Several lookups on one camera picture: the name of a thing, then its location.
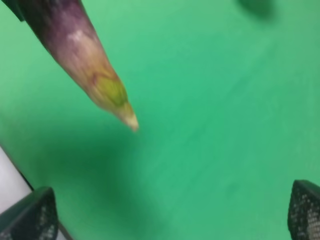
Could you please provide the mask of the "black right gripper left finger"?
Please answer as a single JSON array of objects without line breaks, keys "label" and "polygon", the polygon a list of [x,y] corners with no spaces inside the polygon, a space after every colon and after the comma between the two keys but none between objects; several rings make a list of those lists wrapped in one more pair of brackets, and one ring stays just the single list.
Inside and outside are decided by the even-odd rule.
[{"label": "black right gripper left finger", "polygon": [[55,240],[59,220],[51,187],[40,187],[0,214],[2,240]]}]

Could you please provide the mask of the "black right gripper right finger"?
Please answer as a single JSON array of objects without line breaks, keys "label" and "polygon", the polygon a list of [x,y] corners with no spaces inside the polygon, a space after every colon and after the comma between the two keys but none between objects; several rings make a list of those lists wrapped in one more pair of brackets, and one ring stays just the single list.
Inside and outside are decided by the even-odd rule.
[{"label": "black right gripper right finger", "polygon": [[320,187],[308,180],[292,184],[287,227],[292,240],[320,240]]}]

